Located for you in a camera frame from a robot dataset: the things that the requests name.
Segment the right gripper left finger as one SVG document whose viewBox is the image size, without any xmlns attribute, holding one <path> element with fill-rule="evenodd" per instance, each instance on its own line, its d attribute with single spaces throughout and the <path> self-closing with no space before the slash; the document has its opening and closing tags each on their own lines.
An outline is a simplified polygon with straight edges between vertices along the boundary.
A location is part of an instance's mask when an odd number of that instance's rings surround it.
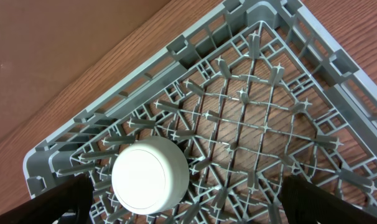
<svg viewBox="0 0 377 224">
<path fill-rule="evenodd" d="M 80 174 L 0 215 L 0 223 L 88 223 L 93 184 Z"/>
</svg>

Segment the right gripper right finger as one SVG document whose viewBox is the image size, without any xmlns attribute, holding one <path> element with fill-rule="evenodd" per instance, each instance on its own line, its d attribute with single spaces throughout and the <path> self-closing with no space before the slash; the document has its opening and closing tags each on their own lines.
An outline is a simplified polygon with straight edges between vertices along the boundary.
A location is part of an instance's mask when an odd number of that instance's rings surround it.
<svg viewBox="0 0 377 224">
<path fill-rule="evenodd" d="M 279 200 L 289 224 L 377 224 L 372 214 L 295 175 L 284 178 Z"/>
</svg>

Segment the grey bowl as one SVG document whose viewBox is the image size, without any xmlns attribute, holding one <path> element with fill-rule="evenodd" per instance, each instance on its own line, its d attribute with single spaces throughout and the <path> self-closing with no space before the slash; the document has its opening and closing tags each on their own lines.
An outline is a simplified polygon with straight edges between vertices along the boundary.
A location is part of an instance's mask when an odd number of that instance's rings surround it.
<svg viewBox="0 0 377 224">
<path fill-rule="evenodd" d="M 151 136 L 124 149 L 115 160 L 111 186 L 128 211 L 149 215 L 176 206 L 189 186 L 189 166 L 171 140 Z"/>
</svg>

